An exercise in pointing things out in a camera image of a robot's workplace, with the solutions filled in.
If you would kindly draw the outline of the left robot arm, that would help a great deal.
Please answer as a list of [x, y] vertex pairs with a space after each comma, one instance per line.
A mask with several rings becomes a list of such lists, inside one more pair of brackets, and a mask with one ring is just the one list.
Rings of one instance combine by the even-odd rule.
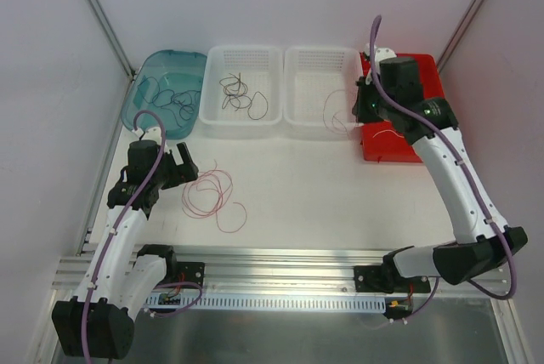
[[92, 262], [67, 301], [55, 303], [52, 321], [67, 356], [124, 359], [133, 343], [136, 317], [156, 286], [177, 281], [173, 247], [148, 244], [133, 249], [159, 192], [194, 182], [198, 167], [185, 143], [182, 162], [152, 139], [134, 141], [127, 165], [107, 196], [105, 229]]

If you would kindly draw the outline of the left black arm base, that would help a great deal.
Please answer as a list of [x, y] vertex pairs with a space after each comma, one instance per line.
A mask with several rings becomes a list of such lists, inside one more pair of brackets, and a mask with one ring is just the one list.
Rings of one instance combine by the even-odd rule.
[[167, 272], [165, 277], [158, 282], [159, 285], [175, 282], [191, 282], [203, 285], [205, 277], [205, 264], [203, 262], [178, 261], [171, 245], [146, 244], [138, 252], [137, 257], [154, 255], [166, 261]]

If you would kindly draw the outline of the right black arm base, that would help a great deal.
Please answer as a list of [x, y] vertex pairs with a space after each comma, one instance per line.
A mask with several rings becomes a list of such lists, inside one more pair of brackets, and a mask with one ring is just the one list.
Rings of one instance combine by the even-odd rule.
[[431, 292], [429, 281], [422, 276], [403, 277], [394, 265], [394, 256], [404, 247], [387, 253], [381, 264], [356, 265], [354, 271], [354, 287], [357, 293], [420, 293]]

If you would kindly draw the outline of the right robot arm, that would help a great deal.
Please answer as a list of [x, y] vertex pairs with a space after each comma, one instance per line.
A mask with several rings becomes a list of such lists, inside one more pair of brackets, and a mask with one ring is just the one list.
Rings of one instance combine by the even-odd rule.
[[398, 292], [415, 276], [439, 277], [451, 285], [511, 264], [528, 242], [496, 209], [464, 147], [459, 124], [443, 97], [427, 98], [419, 65], [410, 56], [388, 57], [361, 77], [353, 114], [364, 124], [389, 122], [420, 157], [449, 214], [454, 241], [406, 247], [387, 254], [382, 284]]

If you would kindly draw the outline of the red plastic tray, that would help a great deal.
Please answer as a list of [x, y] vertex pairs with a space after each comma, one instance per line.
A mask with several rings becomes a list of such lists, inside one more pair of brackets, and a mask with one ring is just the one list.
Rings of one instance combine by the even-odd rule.
[[[442, 97], [444, 91], [434, 57], [430, 54], [399, 54], [418, 64], [425, 98]], [[389, 122], [363, 124], [360, 131], [362, 156], [367, 162], [421, 163], [422, 160]]]

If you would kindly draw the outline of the white perforated basket right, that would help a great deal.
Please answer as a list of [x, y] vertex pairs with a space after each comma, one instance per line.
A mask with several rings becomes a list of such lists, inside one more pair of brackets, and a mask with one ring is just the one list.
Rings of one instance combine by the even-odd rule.
[[294, 46], [284, 57], [283, 114], [293, 133], [308, 139], [342, 139], [357, 123], [352, 108], [363, 76], [353, 48]]

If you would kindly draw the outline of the white perforated basket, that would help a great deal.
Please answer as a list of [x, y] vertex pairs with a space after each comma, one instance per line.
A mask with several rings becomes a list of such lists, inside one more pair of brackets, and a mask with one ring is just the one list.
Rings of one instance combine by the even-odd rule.
[[283, 114], [293, 133], [308, 139], [342, 139], [357, 123], [352, 108], [363, 76], [353, 48], [294, 46], [284, 57]]
[[283, 53], [262, 45], [208, 51], [199, 120], [216, 134], [260, 136], [278, 125], [283, 105]]

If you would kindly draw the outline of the teal transparent plastic bin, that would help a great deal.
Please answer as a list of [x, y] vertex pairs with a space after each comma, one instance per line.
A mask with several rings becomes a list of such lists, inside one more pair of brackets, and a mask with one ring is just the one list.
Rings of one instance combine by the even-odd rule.
[[196, 52], [162, 50], [150, 55], [134, 78], [123, 104], [123, 126], [147, 129], [159, 117], [168, 139], [181, 140], [193, 130], [199, 113], [207, 57]]

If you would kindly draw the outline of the white perforated basket left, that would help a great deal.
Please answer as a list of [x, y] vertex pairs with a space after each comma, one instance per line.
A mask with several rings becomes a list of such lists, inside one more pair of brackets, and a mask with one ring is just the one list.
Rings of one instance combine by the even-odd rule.
[[283, 53], [262, 45], [208, 51], [199, 120], [216, 134], [260, 136], [278, 125], [283, 105]]

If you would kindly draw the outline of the aluminium rail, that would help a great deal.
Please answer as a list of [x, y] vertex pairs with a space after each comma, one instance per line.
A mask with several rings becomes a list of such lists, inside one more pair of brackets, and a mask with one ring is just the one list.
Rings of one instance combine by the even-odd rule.
[[[53, 289], [73, 290], [92, 260], [94, 245], [76, 256], [61, 257]], [[301, 295], [355, 294], [354, 267], [382, 262], [388, 250], [312, 250], [236, 247], [175, 246], [179, 261], [203, 262], [204, 286], [209, 293], [263, 293]], [[478, 276], [478, 284], [505, 293], [507, 268]], [[483, 298], [473, 286], [452, 286], [441, 280], [439, 297]]]

